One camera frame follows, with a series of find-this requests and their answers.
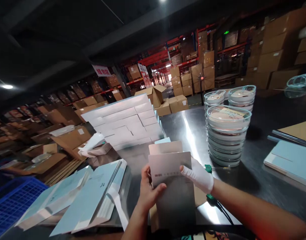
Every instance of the red sign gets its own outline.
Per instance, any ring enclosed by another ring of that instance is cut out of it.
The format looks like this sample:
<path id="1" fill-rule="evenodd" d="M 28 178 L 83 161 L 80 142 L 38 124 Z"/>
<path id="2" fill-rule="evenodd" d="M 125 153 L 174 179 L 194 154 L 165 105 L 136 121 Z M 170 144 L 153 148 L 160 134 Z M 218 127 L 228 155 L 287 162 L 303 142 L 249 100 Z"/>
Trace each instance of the red sign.
<path id="1" fill-rule="evenodd" d="M 109 70 L 107 67 L 102 67 L 102 66 L 98 66 L 98 65 L 92 65 L 97 76 L 99 77 L 109 77 L 111 76 Z"/>

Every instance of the ceiling light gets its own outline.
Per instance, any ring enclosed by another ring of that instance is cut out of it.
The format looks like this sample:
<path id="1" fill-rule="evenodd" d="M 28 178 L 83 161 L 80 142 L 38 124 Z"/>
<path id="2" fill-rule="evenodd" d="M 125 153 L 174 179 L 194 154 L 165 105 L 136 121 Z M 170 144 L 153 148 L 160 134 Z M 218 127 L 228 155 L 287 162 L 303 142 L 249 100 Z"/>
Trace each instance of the ceiling light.
<path id="1" fill-rule="evenodd" d="M 3 85 L 2 87 L 3 87 L 3 88 L 6 88 L 6 89 L 12 89 L 12 88 L 13 88 L 12 85 Z"/>

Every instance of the human hand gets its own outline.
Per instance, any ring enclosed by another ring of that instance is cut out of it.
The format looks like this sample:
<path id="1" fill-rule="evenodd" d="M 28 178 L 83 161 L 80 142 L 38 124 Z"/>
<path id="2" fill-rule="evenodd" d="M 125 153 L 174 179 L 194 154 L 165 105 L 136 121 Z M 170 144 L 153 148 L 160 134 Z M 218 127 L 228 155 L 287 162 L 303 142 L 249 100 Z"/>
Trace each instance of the human hand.
<path id="1" fill-rule="evenodd" d="M 145 165 L 142 168 L 142 180 L 140 181 L 140 194 L 137 201 L 137 205 L 144 211 L 147 212 L 154 206 L 158 197 L 166 189 L 166 184 L 161 183 L 155 189 L 153 189 L 151 182 L 152 178 L 150 175 L 149 165 Z"/>
<path id="2" fill-rule="evenodd" d="M 211 193 L 214 186 L 214 179 L 211 173 L 208 173 L 202 165 L 194 158 L 192 159 L 192 170 L 181 165 L 180 171 L 181 174 L 188 179 L 192 180 L 192 182 L 201 189 L 204 193 Z"/>

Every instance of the blue plastic crate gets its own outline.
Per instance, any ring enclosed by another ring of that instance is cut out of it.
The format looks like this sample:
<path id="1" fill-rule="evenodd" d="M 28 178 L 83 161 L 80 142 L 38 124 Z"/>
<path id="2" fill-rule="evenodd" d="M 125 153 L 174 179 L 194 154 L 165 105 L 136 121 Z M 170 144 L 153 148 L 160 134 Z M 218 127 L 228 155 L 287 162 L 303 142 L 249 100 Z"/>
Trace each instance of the blue plastic crate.
<path id="1" fill-rule="evenodd" d="M 0 188 L 0 236 L 10 228 L 48 186 L 33 177 L 19 177 Z"/>

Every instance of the white glove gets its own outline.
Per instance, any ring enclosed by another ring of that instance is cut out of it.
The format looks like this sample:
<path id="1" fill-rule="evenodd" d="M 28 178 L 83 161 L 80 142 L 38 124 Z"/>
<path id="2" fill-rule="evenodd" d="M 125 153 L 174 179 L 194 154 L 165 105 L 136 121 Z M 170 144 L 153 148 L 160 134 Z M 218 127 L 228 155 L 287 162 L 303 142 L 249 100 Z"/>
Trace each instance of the white glove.
<path id="1" fill-rule="evenodd" d="M 204 193 L 211 193 L 214 186 L 213 176 L 211 173 L 208 173 L 196 159 L 192 158 L 192 170 L 185 166 L 180 166 L 180 171 L 183 176 L 192 180 L 195 186 Z"/>

